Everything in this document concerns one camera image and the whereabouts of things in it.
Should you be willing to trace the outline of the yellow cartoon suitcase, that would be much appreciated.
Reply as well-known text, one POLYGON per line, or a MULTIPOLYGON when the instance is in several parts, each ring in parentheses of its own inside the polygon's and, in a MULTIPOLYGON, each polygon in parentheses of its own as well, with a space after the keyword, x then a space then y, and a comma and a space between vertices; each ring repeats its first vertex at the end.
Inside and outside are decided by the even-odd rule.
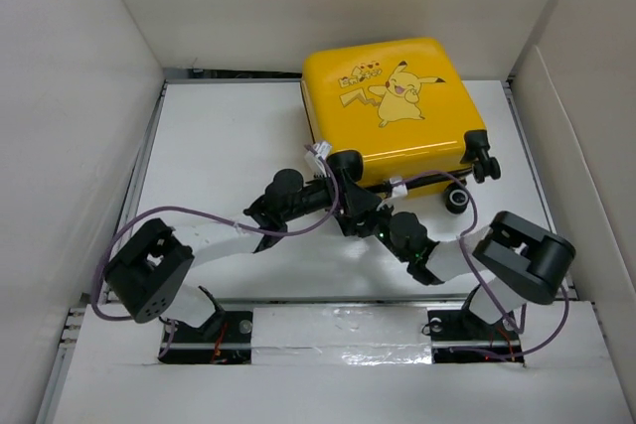
POLYGON ((413 38, 311 54, 301 94, 315 142, 361 154, 359 185, 411 198, 450 194, 447 174, 498 180, 486 125, 442 45, 413 38))

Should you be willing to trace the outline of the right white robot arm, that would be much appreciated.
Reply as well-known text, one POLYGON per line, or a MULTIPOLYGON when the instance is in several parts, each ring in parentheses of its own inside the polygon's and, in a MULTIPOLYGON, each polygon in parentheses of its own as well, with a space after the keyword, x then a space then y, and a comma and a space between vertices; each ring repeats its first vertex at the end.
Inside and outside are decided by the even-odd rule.
POLYGON ((472 275, 477 281, 459 313, 459 326, 481 338, 503 316, 527 303, 549 305, 575 256, 565 238, 512 212, 487 226, 437 241, 412 212, 382 207, 349 225, 351 234, 376 238, 424 286, 472 275))

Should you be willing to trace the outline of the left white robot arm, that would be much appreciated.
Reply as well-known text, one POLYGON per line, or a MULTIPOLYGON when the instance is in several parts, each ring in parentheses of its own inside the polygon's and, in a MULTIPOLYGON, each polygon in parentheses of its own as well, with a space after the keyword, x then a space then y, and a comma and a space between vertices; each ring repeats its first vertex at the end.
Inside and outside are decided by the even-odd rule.
POLYGON ((205 287, 186 284, 192 268, 265 251, 289 235, 289 222, 320 210, 355 227, 380 203, 346 171, 305 181, 298 171, 283 169, 245 210, 244 225, 213 220, 172 228, 160 218, 149 219, 109 260, 102 276, 135 323, 162 318, 210 341, 221 331, 225 313, 205 287))

